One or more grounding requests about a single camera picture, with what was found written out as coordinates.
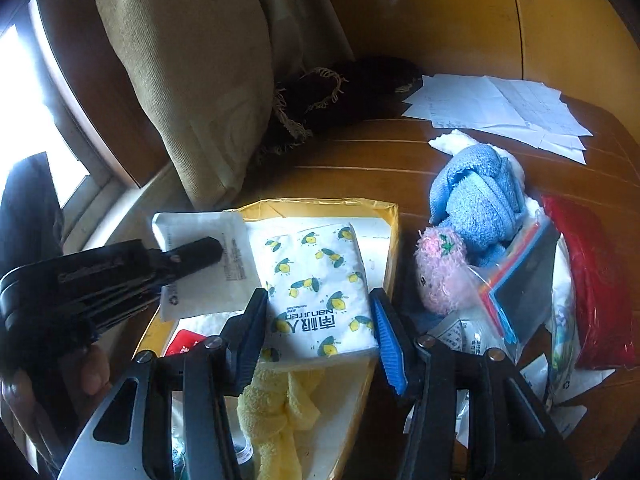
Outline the person left hand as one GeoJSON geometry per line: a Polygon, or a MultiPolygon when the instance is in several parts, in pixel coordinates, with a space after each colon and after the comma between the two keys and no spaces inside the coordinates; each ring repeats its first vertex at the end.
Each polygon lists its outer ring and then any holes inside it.
{"type": "MultiPolygon", "coordinates": [[[[66,398],[74,407],[77,422],[74,436],[77,437],[112,388],[110,362],[105,351],[98,344],[92,344],[63,358],[60,371],[66,398]]],[[[37,448],[61,439],[36,400],[32,381],[25,372],[17,370],[11,378],[2,378],[1,391],[24,433],[37,448]]]]}

